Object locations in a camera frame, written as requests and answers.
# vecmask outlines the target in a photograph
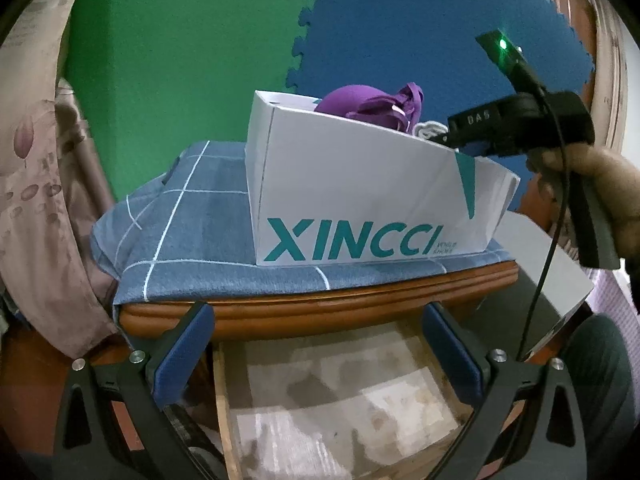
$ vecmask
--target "teal triangle graphic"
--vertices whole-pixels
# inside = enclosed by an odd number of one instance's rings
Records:
[[[476,160],[472,156],[456,152],[456,162],[465,193],[466,210],[471,220],[476,214]]]

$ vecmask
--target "blue foam mat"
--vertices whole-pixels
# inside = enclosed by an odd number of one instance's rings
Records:
[[[476,43],[500,28],[523,49],[549,90],[580,93],[593,63],[551,0],[316,0],[302,9],[306,38],[287,85],[323,97],[347,84],[395,93],[415,81],[424,90],[423,120],[446,123],[462,110],[513,93]],[[532,174],[524,156],[500,159],[522,178],[516,208]]]

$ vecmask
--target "hand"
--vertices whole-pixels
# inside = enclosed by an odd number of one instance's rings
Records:
[[[611,216],[619,256],[640,256],[640,170],[622,155],[584,143],[568,144],[566,159],[569,170],[593,179],[602,205]],[[559,149],[544,152],[542,162],[552,170],[562,171]],[[554,210],[556,220],[558,203],[554,204]]]

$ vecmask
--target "dark green fabric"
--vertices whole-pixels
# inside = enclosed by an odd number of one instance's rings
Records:
[[[622,457],[607,480],[638,480],[640,466],[638,456],[640,453],[640,426],[631,437],[631,441],[622,453]]]
[[[610,470],[634,430],[631,366],[620,330],[606,316],[582,323],[561,351],[574,384],[589,479]]]
[[[640,258],[627,258],[625,260],[625,270],[629,275],[631,288],[631,297],[638,314],[640,314]]]
[[[245,140],[255,90],[285,91],[311,0],[76,0],[66,77],[118,200],[191,143]]]

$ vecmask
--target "black cable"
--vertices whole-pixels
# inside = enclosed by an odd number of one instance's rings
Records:
[[[546,254],[545,265],[544,267],[542,267],[542,273],[540,274],[540,279],[538,280],[538,286],[536,287],[536,291],[533,293],[531,305],[529,305],[529,311],[527,312],[527,319],[525,320],[524,328],[522,329],[522,338],[520,339],[520,347],[518,348],[517,353],[518,361],[520,361],[524,357],[522,353],[524,351],[524,345],[527,341],[527,336],[529,335],[529,327],[531,325],[531,319],[533,318],[533,312],[536,308],[536,304],[538,303],[538,298],[542,293],[542,287],[545,284],[546,275],[548,274],[549,267],[551,266],[551,260],[553,259],[554,253],[556,252],[558,239],[560,238],[560,231],[562,229],[562,225],[564,224],[564,215],[569,205],[569,167],[567,166],[566,145],[564,143],[564,137],[562,136],[560,122],[558,121],[558,116],[552,110],[543,89],[539,89],[536,98],[544,105],[544,107],[548,111],[549,116],[551,117],[556,128],[556,132],[558,133],[558,139],[560,141],[560,155],[562,157],[562,202],[560,205],[560,215],[558,217],[558,223],[556,224],[556,230],[554,231],[554,236],[551,239],[551,247],[549,247],[549,252]]]

